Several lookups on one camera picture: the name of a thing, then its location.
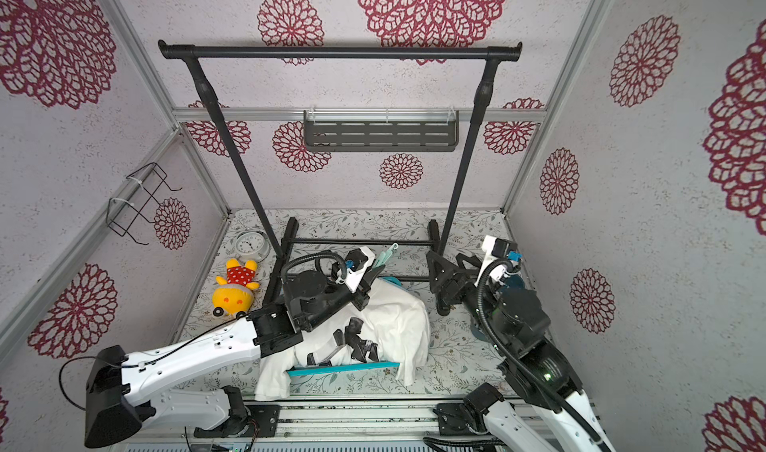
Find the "white t-shirt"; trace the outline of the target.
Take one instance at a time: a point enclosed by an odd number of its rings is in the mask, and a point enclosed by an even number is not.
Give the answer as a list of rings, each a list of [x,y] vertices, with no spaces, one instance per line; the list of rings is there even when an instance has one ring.
[[[398,364],[396,379],[411,386],[417,369],[426,365],[430,333],[424,302],[398,284],[377,278],[364,310],[349,304],[312,332],[303,332],[299,344],[263,358],[255,398],[289,397],[288,372],[293,368],[390,361]]]

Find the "mint green clothespin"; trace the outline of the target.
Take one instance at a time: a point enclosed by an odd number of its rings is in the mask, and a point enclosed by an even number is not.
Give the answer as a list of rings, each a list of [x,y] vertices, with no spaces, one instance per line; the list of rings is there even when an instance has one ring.
[[[394,256],[394,254],[399,249],[399,244],[394,243],[390,245],[385,251],[383,251],[380,255],[376,257],[374,268],[380,268],[381,266],[385,266],[391,258]]]

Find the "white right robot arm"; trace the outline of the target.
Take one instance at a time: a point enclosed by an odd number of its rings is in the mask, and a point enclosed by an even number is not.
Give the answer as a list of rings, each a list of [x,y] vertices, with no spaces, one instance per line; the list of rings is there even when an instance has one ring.
[[[565,451],[610,451],[582,380],[548,339],[551,320],[538,295],[521,285],[515,253],[485,260],[459,256],[456,263],[427,255],[430,288],[442,316],[462,304],[479,332],[498,352],[505,381],[542,418]]]

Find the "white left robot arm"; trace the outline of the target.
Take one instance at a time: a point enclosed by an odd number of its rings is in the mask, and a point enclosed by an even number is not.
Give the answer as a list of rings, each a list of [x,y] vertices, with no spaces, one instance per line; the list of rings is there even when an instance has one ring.
[[[222,367],[265,359],[307,340],[343,308],[363,310],[381,266],[340,261],[334,280],[319,270],[284,276],[272,304],[215,326],[185,342],[127,353],[115,345],[94,358],[86,384],[85,439],[90,449],[125,441],[156,424],[193,425],[211,437],[243,431],[251,415],[241,391],[171,392]]]

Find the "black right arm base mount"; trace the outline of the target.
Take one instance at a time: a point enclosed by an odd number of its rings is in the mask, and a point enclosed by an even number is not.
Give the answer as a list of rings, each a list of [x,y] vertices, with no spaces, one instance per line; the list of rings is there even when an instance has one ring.
[[[439,433],[443,436],[488,434],[485,417],[491,406],[504,400],[495,386],[485,382],[460,402],[438,403],[433,412],[437,417]]]

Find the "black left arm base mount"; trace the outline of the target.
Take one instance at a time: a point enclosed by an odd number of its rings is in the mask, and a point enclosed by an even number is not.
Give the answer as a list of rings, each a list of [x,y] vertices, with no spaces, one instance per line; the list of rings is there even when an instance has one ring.
[[[214,428],[196,427],[193,437],[207,438],[271,438],[275,436],[281,407],[273,403],[246,403],[241,390],[234,386],[224,386],[219,392],[225,394],[227,412],[225,421]]]

